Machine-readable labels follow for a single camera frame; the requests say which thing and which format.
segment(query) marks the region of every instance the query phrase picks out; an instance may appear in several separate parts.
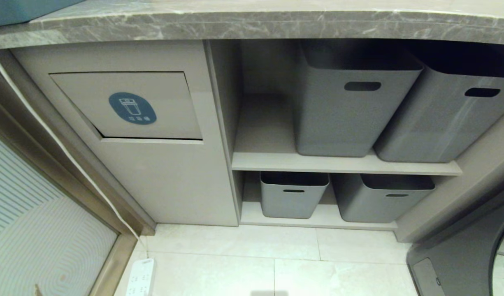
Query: gray marble countertop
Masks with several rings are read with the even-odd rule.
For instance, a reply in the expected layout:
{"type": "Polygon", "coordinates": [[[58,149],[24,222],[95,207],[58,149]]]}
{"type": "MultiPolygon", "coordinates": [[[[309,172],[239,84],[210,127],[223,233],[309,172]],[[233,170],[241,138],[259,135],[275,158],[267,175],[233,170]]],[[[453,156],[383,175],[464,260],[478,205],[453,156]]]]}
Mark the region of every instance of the gray marble countertop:
{"type": "Polygon", "coordinates": [[[504,44],[504,0],[87,0],[0,27],[0,49],[158,39],[395,38],[504,44]]]}

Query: white cable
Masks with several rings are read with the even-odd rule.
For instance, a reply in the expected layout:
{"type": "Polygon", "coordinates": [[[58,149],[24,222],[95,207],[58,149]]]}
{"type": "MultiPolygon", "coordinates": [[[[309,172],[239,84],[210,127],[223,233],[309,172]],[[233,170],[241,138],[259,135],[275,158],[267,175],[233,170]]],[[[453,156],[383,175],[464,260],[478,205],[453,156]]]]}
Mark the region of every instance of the white cable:
{"type": "Polygon", "coordinates": [[[146,251],[146,257],[149,258],[148,248],[146,247],[146,245],[144,244],[144,242],[140,239],[140,236],[124,220],[124,218],[122,218],[122,216],[120,216],[120,213],[115,208],[115,206],[113,205],[113,203],[109,200],[109,198],[107,198],[107,196],[105,195],[105,193],[102,192],[102,190],[100,189],[100,187],[94,182],[94,180],[92,180],[92,178],[88,175],[88,173],[86,173],[86,171],[79,165],[79,163],[77,162],[77,160],[74,159],[74,157],[71,155],[71,153],[69,152],[69,150],[67,150],[67,148],[65,147],[65,145],[62,143],[62,141],[60,141],[60,139],[56,136],[56,134],[52,131],[52,129],[43,121],[43,119],[38,115],[38,113],[36,113],[36,111],[33,109],[33,107],[30,106],[30,104],[28,103],[27,99],[25,98],[25,96],[23,95],[23,93],[21,92],[21,90],[16,86],[16,84],[14,83],[14,81],[10,78],[9,74],[3,68],[3,66],[1,65],[1,63],[0,63],[0,73],[3,76],[3,78],[7,81],[7,83],[9,83],[9,85],[12,88],[12,90],[14,90],[14,92],[16,93],[16,95],[20,98],[20,101],[23,103],[23,105],[25,105],[25,107],[27,108],[28,112],[30,112],[34,116],[34,118],[41,124],[41,126],[43,126],[43,128],[45,129],[45,131],[47,131],[47,133],[49,133],[49,135],[53,138],[53,140],[56,142],[56,144],[58,144],[58,146],[60,146],[60,148],[62,149],[63,153],[65,153],[65,155],[69,158],[69,160],[73,163],[73,165],[75,167],[77,167],[77,169],[80,171],[80,173],[82,173],[82,175],[84,177],[86,177],[86,179],[89,181],[89,183],[91,183],[91,185],[94,187],[94,189],[96,189],[96,191],[98,191],[98,193],[100,194],[100,196],[103,197],[103,199],[105,199],[105,201],[107,202],[107,204],[109,204],[109,206],[113,209],[113,212],[118,217],[118,219],[120,220],[120,222],[122,222],[122,224],[124,224],[132,232],[132,234],[137,238],[137,240],[139,241],[139,243],[141,244],[141,246],[146,251]]]}

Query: storage bin handle hole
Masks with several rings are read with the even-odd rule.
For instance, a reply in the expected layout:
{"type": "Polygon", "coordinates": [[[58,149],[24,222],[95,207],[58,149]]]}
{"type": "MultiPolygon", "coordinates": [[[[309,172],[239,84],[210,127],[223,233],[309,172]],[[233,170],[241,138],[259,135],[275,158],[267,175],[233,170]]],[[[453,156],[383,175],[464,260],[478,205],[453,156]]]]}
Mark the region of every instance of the storage bin handle hole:
{"type": "Polygon", "coordinates": [[[296,190],[296,189],[285,189],[283,192],[289,192],[289,193],[303,193],[305,190],[296,190]]]}
{"type": "Polygon", "coordinates": [[[386,197],[408,197],[408,194],[388,194],[386,197]]]}
{"type": "Polygon", "coordinates": [[[498,88],[470,88],[464,95],[474,97],[494,97],[498,95],[499,92],[500,89],[498,88]]]}
{"type": "Polygon", "coordinates": [[[380,82],[361,82],[351,81],[345,84],[345,90],[352,92],[374,92],[380,89],[382,84],[380,82]]]}

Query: trash can icon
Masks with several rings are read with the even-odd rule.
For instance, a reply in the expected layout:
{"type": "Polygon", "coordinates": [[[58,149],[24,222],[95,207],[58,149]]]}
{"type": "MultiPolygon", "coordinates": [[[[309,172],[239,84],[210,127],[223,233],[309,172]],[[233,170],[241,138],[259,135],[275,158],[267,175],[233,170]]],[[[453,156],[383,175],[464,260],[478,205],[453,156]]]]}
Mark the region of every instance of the trash can icon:
{"type": "Polygon", "coordinates": [[[139,105],[134,99],[119,99],[118,101],[132,116],[139,116],[141,114],[139,105]]]}

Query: gray storage bin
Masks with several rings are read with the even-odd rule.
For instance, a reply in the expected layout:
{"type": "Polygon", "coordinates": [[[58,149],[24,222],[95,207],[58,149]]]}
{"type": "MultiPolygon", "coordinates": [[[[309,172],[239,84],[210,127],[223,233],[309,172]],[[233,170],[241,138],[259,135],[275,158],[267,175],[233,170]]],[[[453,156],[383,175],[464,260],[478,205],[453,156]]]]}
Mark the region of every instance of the gray storage bin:
{"type": "Polygon", "coordinates": [[[0,26],[28,22],[83,0],[0,0],[0,26]]]}
{"type": "Polygon", "coordinates": [[[364,157],[421,71],[393,42],[301,41],[293,94],[297,152],[364,157]]]}
{"type": "Polygon", "coordinates": [[[429,176],[331,174],[341,217],[348,222],[391,223],[434,190],[429,176]]]}
{"type": "Polygon", "coordinates": [[[266,217],[308,219],[329,185],[327,173],[261,172],[266,217]]]}
{"type": "Polygon", "coordinates": [[[386,161],[452,161],[504,114],[504,56],[461,42],[410,49],[425,69],[374,150],[386,161]]]}

